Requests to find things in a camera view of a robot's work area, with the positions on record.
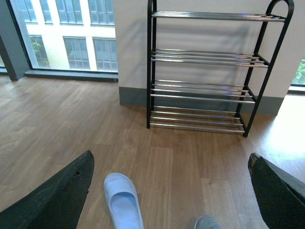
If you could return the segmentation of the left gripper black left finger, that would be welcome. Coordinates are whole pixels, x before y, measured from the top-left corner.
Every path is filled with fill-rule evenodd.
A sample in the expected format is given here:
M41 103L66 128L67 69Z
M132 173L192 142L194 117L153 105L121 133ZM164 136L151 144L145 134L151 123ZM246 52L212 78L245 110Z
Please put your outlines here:
M0 213L2 229L75 229L94 171L90 150Z

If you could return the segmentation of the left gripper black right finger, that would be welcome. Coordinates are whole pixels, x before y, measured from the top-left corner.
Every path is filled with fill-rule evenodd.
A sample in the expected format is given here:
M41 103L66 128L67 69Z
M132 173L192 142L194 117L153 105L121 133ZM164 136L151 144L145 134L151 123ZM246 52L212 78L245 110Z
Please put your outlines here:
M263 221L270 229L305 227L305 184L257 153L248 170Z

